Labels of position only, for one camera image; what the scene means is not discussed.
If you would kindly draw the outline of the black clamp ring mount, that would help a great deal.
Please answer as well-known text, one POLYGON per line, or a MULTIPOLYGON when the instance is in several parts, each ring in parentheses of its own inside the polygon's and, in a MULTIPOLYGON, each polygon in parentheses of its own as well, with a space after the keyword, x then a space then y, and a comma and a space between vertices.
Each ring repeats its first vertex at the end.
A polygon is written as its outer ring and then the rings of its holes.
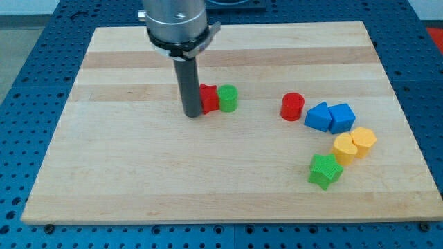
POLYGON ((146 28, 150 44, 154 51, 164 57, 176 61, 187 61, 195 58, 209 47, 214 36, 221 30, 221 23, 215 22, 208 26, 199 36, 185 42, 166 42, 156 38, 153 33, 146 28))

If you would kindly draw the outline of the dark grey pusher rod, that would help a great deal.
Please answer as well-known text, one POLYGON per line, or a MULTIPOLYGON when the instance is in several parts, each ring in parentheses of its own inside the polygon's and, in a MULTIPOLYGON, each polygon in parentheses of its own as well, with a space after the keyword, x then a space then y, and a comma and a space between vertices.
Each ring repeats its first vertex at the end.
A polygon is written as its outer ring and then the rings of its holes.
POLYGON ((196 118, 202 113, 196 60, 195 58, 186 61, 174 60, 174 69, 183 112, 189 118, 196 118))

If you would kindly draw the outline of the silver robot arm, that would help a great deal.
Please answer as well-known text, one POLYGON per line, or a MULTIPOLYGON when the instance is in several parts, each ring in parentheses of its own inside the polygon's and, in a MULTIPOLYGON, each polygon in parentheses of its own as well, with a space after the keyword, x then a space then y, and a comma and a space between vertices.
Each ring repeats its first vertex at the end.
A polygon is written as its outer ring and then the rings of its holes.
POLYGON ((184 114, 200 116, 196 57, 209 47, 221 24, 208 24, 203 0, 143 0, 138 18, 145 22, 154 51, 173 61, 184 114))

